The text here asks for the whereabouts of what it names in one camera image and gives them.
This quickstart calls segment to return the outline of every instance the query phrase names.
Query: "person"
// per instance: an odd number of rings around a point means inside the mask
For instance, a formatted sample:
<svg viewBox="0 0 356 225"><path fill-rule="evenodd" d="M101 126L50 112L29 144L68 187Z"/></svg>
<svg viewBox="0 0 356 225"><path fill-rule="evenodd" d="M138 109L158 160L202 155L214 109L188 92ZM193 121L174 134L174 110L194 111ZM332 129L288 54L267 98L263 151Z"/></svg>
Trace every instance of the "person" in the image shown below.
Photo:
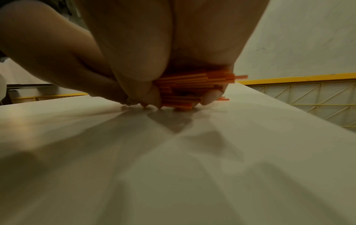
<svg viewBox="0 0 356 225"><path fill-rule="evenodd" d="M268 0L75 0L90 32L45 1L0 0L0 50L49 83L161 107L164 73L232 68ZM207 105L223 93L205 92Z"/></svg>

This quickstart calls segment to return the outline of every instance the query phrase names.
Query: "tabletop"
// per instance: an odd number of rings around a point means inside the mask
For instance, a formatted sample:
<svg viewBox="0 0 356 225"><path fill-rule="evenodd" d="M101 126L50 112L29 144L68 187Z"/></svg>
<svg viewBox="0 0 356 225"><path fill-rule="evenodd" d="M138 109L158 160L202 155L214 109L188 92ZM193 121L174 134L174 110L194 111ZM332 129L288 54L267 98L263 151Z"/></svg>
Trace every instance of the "tabletop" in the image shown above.
<svg viewBox="0 0 356 225"><path fill-rule="evenodd" d="M190 112L0 107L0 224L356 224L356 134L246 86Z"/></svg>

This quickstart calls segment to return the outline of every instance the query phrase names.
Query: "dark sleeve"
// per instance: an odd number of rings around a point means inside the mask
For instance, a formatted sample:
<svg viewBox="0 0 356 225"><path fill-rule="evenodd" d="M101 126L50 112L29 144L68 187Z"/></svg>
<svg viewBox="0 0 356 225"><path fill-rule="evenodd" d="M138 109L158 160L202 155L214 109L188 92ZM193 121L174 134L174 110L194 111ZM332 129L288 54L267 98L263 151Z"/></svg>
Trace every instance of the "dark sleeve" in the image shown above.
<svg viewBox="0 0 356 225"><path fill-rule="evenodd" d="M0 9L3 6L5 6L13 1L17 1L17 0L0 0ZM60 0L38 0L38 1L45 3L46 5L50 6L54 10L56 10L58 13L62 14L62 10L59 7ZM0 50L0 58L3 58L3 57L6 57L6 55Z"/></svg>

